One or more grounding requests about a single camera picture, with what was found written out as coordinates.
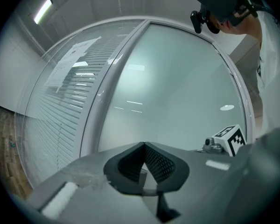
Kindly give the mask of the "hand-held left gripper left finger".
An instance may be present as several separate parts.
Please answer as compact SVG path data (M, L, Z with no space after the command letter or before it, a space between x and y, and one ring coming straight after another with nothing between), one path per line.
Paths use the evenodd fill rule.
M110 158L104 165L109 184L126 195L141 195L140 172L145 162L145 143L139 142Z

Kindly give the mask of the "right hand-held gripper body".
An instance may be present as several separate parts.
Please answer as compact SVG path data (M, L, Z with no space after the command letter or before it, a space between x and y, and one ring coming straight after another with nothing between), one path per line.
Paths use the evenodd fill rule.
M240 126L232 125L206 138L203 147L197 152L234 157L239 148L244 145L246 145L246 139Z

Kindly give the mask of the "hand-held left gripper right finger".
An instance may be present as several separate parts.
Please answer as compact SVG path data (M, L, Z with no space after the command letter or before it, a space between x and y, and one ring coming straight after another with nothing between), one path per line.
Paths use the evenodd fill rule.
M178 211L169 208L165 194L178 191L189 176L189 166L182 159L146 142L144 163L156 181L156 187L144 188L145 197L156 197L155 215L161 222L177 218Z

